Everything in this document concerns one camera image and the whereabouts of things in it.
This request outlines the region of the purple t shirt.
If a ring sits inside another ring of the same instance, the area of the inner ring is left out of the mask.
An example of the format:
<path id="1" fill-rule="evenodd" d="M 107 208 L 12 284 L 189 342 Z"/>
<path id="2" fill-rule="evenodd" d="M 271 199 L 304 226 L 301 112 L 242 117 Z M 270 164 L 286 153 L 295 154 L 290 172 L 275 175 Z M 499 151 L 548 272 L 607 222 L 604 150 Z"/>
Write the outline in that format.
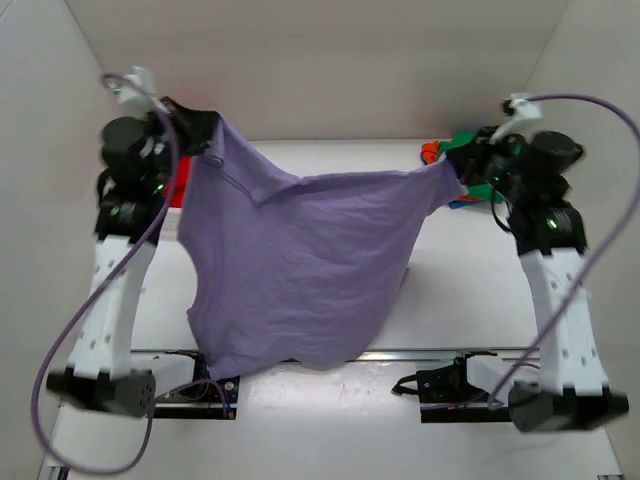
<path id="1" fill-rule="evenodd" d="M 197 276 L 187 316 L 210 376 L 358 357 L 396 301 L 424 220 L 462 191 L 444 160 L 292 175 L 219 118 L 192 162 L 177 233 Z"/>

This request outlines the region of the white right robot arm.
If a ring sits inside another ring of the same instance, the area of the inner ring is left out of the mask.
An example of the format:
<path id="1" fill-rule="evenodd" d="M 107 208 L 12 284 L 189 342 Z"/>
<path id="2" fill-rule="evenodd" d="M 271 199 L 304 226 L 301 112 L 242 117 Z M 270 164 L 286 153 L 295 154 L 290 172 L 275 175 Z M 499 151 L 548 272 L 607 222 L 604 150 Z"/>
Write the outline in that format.
<path id="1" fill-rule="evenodd" d="M 539 370 L 535 380 L 495 387 L 523 433 L 590 431 L 629 412 L 627 395 L 612 390 L 601 364 L 579 278 L 588 245 L 563 174 L 583 155 L 582 145 L 556 131 L 526 139 L 495 126 L 445 153 L 464 184 L 487 183 L 510 206 L 501 228 L 515 240 L 531 292 Z"/>

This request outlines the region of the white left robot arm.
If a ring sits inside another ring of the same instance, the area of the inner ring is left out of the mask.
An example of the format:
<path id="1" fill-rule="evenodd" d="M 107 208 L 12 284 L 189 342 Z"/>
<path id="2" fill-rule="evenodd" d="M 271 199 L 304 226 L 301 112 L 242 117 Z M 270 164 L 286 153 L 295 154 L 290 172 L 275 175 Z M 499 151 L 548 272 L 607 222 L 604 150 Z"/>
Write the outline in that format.
<path id="1" fill-rule="evenodd" d="M 208 389 L 209 373 L 191 360 L 172 361 L 173 376 L 158 384 L 162 360 L 133 361 L 133 326 L 146 272 L 169 209 L 182 157 L 204 153 L 220 119 L 215 111 L 161 100 L 156 112 L 110 121 L 101 132 L 105 166 L 96 189 L 96 268 L 88 306 L 72 352 L 61 370 L 46 375 L 46 389 L 81 410 L 142 418 L 156 396 L 176 387 L 188 398 Z"/>

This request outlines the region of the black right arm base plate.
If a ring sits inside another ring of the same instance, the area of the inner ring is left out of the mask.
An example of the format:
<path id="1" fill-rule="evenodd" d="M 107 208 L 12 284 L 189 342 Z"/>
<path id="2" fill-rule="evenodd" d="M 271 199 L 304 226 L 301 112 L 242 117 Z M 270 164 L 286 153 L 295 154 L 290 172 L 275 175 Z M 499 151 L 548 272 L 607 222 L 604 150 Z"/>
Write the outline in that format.
<path id="1" fill-rule="evenodd" d="M 417 396 L 423 424 L 510 422 L 507 407 L 489 409 L 488 393 L 467 381 L 467 361 L 474 356 L 497 354 L 482 350 L 458 352 L 444 366 L 417 370 L 400 378 L 391 393 Z"/>

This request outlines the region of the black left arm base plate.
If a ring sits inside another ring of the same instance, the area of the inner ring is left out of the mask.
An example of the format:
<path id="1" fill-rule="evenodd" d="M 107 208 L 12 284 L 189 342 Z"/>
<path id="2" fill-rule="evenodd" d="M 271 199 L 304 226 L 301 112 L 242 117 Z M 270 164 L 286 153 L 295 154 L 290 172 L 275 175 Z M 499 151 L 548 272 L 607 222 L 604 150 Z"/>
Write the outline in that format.
<path id="1" fill-rule="evenodd" d="M 181 387 L 165 393 L 156 400 L 155 419 L 230 420 L 237 418 L 241 377 L 222 378 L 216 384 L 205 383 L 209 378 L 204 357 L 195 351 L 170 351 L 169 355 L 194 361 L 190 382 L 196 385 Z"/>

